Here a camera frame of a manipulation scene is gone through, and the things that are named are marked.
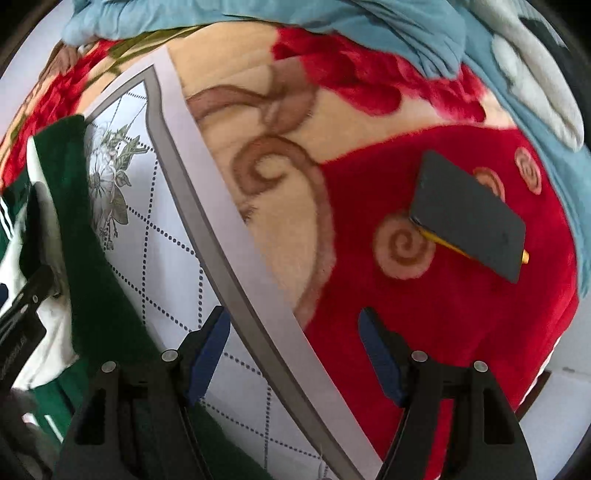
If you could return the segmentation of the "red floral plush blanket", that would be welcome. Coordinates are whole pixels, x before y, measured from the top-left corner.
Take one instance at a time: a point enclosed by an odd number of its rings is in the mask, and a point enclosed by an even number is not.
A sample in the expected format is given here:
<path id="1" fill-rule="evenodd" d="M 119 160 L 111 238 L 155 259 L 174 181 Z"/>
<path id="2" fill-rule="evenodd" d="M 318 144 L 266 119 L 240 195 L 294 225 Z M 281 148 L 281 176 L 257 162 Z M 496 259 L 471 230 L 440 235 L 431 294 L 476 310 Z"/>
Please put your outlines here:
<path id="1" fill-rule="evenodd" d="M 438 362 L 485 362 L 521 427 L 581 298 L 572 230 L 541 148 L 467 65 L 456 80 L 435 80 L 339 34 L 219 22 L 57 43 L 2 139 L 1 316 L 40 266 L 54 277 L 37 309 L 46 334 L 1 391 L 2 477 L 57 479 L 73 417 L 101 366 L 115 362 L 81 371 L 57 212 L 29 139 L 81 115 L 88 184 L 86 110 L 162 47 L 240 219 L 381 467 L 403 411 L 363 347 L 366 308 Z M 411 220 L 428 151 L 525 222 L 530 260 L 517 282 L 428 240 Z"/>

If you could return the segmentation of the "light blue quilt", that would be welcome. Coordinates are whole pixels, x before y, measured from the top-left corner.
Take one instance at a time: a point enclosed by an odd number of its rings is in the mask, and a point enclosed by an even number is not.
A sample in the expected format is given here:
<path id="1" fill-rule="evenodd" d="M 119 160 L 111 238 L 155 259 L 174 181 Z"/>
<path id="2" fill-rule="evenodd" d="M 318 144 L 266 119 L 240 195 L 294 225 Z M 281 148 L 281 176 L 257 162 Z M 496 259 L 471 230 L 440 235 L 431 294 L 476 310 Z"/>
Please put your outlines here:
<path id="1" fill-rule="evenodd" d="M 76 1 L 62 40 L 73 47 L 97 38 L 217 22 L 259 20 L 338 33 L 356 44 L 400 54 L 435 80 L 456 80 L 462 65 L 476 70 L 502 106 L 517 117 L 542 150 L 542 162 L 571 227 L 580 295 L 590 291 L 590 150 L 574 152 L 510 93 L 494 58 L 493 31 L 469 8 L 471 1 Z"/>

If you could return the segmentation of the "yellow pencil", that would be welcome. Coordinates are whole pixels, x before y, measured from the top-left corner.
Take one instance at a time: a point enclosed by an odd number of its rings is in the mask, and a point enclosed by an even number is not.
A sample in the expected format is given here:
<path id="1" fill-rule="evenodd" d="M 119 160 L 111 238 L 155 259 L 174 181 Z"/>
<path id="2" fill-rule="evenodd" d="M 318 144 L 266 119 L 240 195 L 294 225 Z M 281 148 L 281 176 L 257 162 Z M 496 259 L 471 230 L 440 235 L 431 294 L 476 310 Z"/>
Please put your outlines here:
<path id="1" fill-rule="evenodd" d="M 430 232 L 429 230 L 423 228 L 423 227 L 419 227 L 419 231 L 420 233 L 427 238 L 428 240 L 442 245 L 452 251 L 455 251 L 461 255 L 463 255 L 464 257 L 470 258 L 470 255 L 468 255 L 466 252 L 464 252 L 463 250 L 461 250 L 459 247 L 452 245 L 451 243 L 445 241 L 444 239 L 438 237 L 435 233 Z M 530 255 L 526 250 L 522 251 L 522 259 L 521 259 L 521 264 L 522 265 L 527 265 L 529 263 L 530 260 Z"/>

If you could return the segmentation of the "dark green sweater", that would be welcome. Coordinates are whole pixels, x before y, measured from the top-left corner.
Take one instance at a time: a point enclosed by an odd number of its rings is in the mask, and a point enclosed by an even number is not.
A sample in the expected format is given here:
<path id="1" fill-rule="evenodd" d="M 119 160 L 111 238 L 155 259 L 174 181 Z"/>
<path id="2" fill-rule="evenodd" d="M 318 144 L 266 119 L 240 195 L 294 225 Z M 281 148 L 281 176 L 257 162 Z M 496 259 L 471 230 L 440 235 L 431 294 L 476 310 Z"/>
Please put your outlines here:
<path id="1" fill-rule="evenodd" d="M 90 225 L 90 205 L 84 158 L 86 124 L 81 115 L 64 118 L 33 140 L 41 172 L 58 217 L 61 253 L 72 308 L 72 345 L 84 374 L 95 373 L 102 362 L 120 366 L 155 360 L 157 349 L 108 266 Z M 194 370 L 197 386 L 211 380 L 229 334 L 228 312 L 214 324 Z M 188 408 L 198 445 L 213 479 L 270 479 L 263 468 L 225 438 L 204 408 Z"/>

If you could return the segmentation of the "black smartphone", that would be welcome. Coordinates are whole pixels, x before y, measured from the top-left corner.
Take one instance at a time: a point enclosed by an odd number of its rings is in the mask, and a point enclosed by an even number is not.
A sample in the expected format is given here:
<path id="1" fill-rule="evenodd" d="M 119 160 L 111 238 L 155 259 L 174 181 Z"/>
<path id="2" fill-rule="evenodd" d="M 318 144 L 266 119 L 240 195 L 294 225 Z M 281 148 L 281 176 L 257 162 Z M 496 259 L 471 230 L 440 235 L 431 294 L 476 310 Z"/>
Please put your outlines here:
<path id="1" fill-rule="evenodd" d="M 493 191 L 442 155 L 423 155 L 411 220 L 506 280 L 518 281 L 526 225 Z"/>

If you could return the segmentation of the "white fluffy pillow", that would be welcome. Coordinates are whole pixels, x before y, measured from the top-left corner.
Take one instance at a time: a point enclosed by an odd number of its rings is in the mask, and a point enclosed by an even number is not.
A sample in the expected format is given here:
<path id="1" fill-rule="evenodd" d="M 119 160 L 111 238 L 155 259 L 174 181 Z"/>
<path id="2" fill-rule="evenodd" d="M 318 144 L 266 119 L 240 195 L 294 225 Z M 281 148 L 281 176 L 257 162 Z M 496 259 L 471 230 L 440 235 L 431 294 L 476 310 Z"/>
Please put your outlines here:
<path id="1" fill-rule="evenodd" d="M 509 1 L 471 1 L 469 8 L 493 31 L 491 48 L 510 93 L 563 145 L 580 151 L 585 139 L 583 116 L 546 46 L 523 24 Z"/>

